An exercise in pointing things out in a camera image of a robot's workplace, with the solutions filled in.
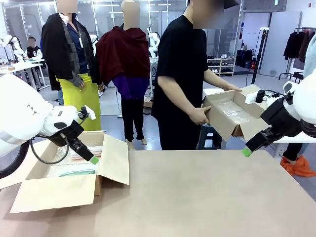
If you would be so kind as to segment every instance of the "hand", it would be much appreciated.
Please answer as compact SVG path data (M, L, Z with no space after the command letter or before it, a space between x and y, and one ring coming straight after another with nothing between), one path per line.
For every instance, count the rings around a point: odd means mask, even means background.
M99 91L102 92L104 90L104 86L103 86L103 83L101 83L100 85L98 85L99 87Z
M209 124L209 121L205 115L205 112L210 110L212 106L208 106L205 108L194 108L190 113L188 113L192 122L196 125Z
M79 85L79 88L84 88L84 81L81 82L81 84Z
M235 86L233 84L227 83L224 88L225 91L227 90L236 90L236 91L242 91L242 89L240 89L238 86Z

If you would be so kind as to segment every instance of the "cap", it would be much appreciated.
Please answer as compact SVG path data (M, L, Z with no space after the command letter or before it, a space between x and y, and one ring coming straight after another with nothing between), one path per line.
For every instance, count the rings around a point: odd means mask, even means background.
M239 5L235 0L224 0L224 9Z

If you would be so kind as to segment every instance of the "shoe rack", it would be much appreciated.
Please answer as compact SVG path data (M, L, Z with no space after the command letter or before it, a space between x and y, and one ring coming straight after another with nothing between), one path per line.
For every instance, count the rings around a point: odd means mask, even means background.
M213 58L213 59L208 58L207 59L207 64L209 65L208 68L213 72L217 70L217 72L214 72L214 73L219 76L225 76L227 74L234 75L235 63L236 63L236 58Z

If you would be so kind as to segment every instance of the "brown table surface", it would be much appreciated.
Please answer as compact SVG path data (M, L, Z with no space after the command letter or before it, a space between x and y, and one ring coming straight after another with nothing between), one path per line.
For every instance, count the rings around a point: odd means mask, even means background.
M316 203L265 151L134 151L130 186L105 180L93 205L9 214L1 237L311 237Z

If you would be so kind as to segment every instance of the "maroon sweater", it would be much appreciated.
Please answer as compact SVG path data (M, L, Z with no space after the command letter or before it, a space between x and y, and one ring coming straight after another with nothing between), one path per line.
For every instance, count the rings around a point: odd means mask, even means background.
M119 75L149 78L148 41L141 29L124 31L114 26L97 42L96 49L101 81L105 85Z

